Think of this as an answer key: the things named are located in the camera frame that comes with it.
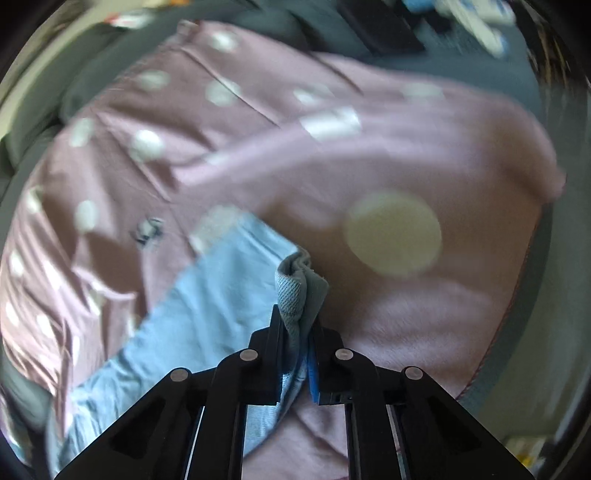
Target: blue object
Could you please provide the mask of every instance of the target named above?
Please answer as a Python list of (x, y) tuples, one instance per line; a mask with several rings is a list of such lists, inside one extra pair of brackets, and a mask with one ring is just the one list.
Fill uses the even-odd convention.
[(328, 291), (310, 257), (246, 213), (177, 279), (135, 336), (71, 395), (73, 424), (60, 453), (63, 469), (171, 370), (217, 366), (267, 327), (278, 304), (288, 333), (281, 402), (250, 406), (244, 453), (258, 446), (306, 379), (307, 337)]
[(434, 7), (434, 0), (402, 0), (404, 5), (414, 14), (432, 10)]
[(509, 56), (509, 53), (511, 53), (511, 45), (509, 43), (509, 41), (507, 40), (507, 38), (501, 34), (501, 44), (503, 45), (503, 55), (502, 58), (507, 58)]

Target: pink blanket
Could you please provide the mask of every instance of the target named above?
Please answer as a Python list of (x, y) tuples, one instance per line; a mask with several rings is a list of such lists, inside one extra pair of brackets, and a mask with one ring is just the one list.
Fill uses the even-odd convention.
[[(7, 353), (55, 395), (63, 434), (71, 389), (199, 256), (217, 228), (196, 230), (203, 215), (236, 205), (310, 251), (331, 285), (323, 322), (348, 347), (459, 395), (563, 188), (554, 157), (500, 96), (184, 22), (26, 185), (0, 268)], [(163, 236), (141, 248), (154, 218)], [(345, 437), (342, 410), (304, 393), (244, 478), (346, 477)]]

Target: white object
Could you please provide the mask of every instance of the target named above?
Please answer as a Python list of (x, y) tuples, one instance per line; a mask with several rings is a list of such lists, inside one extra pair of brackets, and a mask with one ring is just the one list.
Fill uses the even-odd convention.
[(61, 276), (61, 273), (57, 271), (49, 260), (43, 261), (43, 270), (45, 271), (45, 275), (47, 276), (51, 288), (58, 291), (64, 284), (64, 278)]
[(148, 25), (155, 17), (156, 14), (148, 8), (140, 8), (110, 18), (107, 23), (114, 27), (138, 30)]
[(129, 156), (138, 163), (159, 159), (164, 152), (164, 142), (150, 130), (140, 130), (134, 135)]
[(42, 193), (41, 187), (33, 187), (27, 192), (25, 197), (25, 205), (27, 205), (27, 210), (29, 213), (34, 215), (35, 213), (39, 213), (43, 208), (41, 204)]
[(408, 367), (404, 371), (404, 374), (411, 380), (421, 380), (423, 377), (423, 370), (421, 370), (419, 367)]
[(232, 32), (215, 32), (209, 38), (209, 45), (218, 51), (231, 52), (238, 46), (238, 37)]
[(319, 142), (350, 137), (361, 132), (357, 112), (350, 106), (305, 116), (300, 118), (300, 123)]
[(205, 97), (217, 106), (230, 106), (238, 100), (240, 87), (231, 80), (220, 78), (205, 88)]
[(10, 254), (9, 265), (10, 273), (13, 277), (21, 278), (23, 273), (25, 273), (25, 264), (22, 261), (21, 254), (16, 250)]
[(51, 320), (47, 315), (41, 313), (37, 315), (37, 325), (43, 333), (48, 338), (54, 338), (53, 328), (51, 327)]
[(70, 133), (70, 146), (72, 148), (84, 147), (95, 131), (95, 123), (91, 118), (80, 118)]
[(80, 337), (75, 336), (72, 339), (72, 362), (74, 366), (78, 363), (78, 357), (80, 356)]
[(184, 368), (177, 368), (171, 372), (170, 378), (173, 382), (184, 382), (189, 378), (189, 372)]
[(314, 106), (327, 98), (334, 97), (330, 89), (321, 83), (314, 83), (305, 88), (296, 88), (294, 96), (304, 106)]
[(10, 323), (12, 323), (15, 327), (21, 323), (20, 319), (18, 318), (17, 311), (12, 306), (12, 303), (7, 302), (6, 306), (4, 307), (4, 311), (6, 312), (6, 316)]
[(170, 0), (145, 0), (144, 8), (162, 8), (168, 6)]
[(138, 83), (146, 92), (161, 90), (170, 83), (170, 75), (162, 70), (146, 70), (138, 75)]
[[(484, 0), (438, 0), (435, 6), (440, 14), (455, 18), (462, 27), (474, 35), (491, 55), (496, 58), (505, 57), (509, 52), (509, 44), (506, 38), (499, 30), (490, 27), (480, 17), (475, 1), (480, 3), (480, 1)], [(494, 17), (491, 9), (487, 10), (482, 7), (481, 10), (488, 18)]]
[(100, 292), (91, 289), (88, 293), (87, 301), (91, 314), (93, 314), (95, 317), (100, 317), (103, 305), (105, 304), (105, 298), (100, 294)]
[(135, 336), (135, 331), (138, 328), (139, 325), (139, 316), (137, 316), (135, 313), (132, 313), (129, 315), (129, 317), (127, 318), (127, 338), (133, 338)]
[(401, 88), (406, 100), (424, 102), (429, 99), (443, 99), (443, 90), (433, 83), (412, 82)]
[(91, 200), (80, 202), (74, 213), (74, 227), (78, 233), (84, 235), (96, 227), (99, 218), (99, 210)]
[(435, 212), (422, 198), (399, 190), (373, 192), (353, 204), (345, 241), (371, 270), (397, 278), (429, 269), (442, 248)]
[(225, 153), (214, 152), (208, 153), (203, 159), (210, 165), (220, 165), (226, 163), (229, 160), (229, 157)]
[(514, 25), (515, 12), (503, 0), (471, 0), (478, 16), (487, 23)]

